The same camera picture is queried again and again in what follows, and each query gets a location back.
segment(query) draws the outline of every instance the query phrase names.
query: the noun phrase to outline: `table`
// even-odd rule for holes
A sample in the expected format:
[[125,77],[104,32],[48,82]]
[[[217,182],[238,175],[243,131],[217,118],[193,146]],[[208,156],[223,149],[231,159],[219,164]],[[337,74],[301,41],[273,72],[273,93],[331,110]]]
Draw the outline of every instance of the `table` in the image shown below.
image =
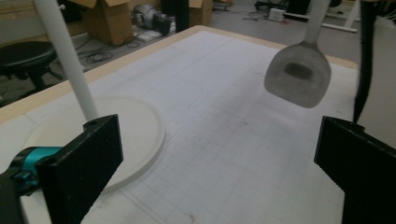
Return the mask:
[[[352,119],[356,64],[306,109],[263,87],[283,46],[192,27],[86,74],[95,99],[139,97],[166,122],[162,153],[132,184],[101,196],[83,223],[341,223],[344,193],[313,162],[321,117]],[[76,103],[67,82],[0,109],[0,172],[40,122]],[[41,192],[22,197],[50,223]]]

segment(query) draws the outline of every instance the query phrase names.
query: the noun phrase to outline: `white pole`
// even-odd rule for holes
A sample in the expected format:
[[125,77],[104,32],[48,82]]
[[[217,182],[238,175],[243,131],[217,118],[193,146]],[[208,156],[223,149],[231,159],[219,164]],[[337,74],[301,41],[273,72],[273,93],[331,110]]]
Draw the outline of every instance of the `white pole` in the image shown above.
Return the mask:
[[58,3],[53,0],[35,0],[35,7],[61,60],[85,119],[97,119],[98,112]]
[[353,22],[359,16],[359,8],[360,8],[360,1],[355,1],[355,4],[353,4],[353,8],[350,11],[349,16],[346,19],[346,23],[344,24],[344,27],[346,27],[346,28],[352,27]]

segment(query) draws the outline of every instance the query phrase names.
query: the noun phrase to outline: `dark spot on paddle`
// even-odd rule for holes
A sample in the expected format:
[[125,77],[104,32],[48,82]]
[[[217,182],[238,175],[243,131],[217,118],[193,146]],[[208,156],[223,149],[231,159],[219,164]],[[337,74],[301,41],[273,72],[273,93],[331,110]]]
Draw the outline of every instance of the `dark spot on paddle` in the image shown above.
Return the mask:
[[298,63],[288,63],[283,71],[292,77],[306,80],[310,80],[313,75],[311,69]]

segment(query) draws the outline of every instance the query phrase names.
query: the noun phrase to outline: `black stool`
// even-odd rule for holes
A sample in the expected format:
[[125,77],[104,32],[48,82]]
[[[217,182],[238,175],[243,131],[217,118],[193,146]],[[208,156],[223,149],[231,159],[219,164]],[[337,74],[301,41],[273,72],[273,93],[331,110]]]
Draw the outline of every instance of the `black stool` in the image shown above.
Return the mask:
[[0,48],[0,76],[11,78],[11,75],[15,75],[20,80],[29,77],[35,89],[25,93],[23,98],[48,87],[41,78],[47,73],[63,79],[50,70],[50,63],[56,58],[55,49],[50,42],[28,41],[8,45]]

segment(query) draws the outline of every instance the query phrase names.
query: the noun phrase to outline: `gray paddle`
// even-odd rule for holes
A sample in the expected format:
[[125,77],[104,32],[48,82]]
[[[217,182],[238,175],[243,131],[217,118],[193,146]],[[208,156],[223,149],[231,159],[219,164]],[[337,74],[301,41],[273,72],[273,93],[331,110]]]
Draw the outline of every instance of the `gray paddle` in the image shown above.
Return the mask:
[[317,40],[330,1],[314,0],[303,42],[282,49],[271,61],[264,86],[272,94],[307,108],[323,98],[331,69]]

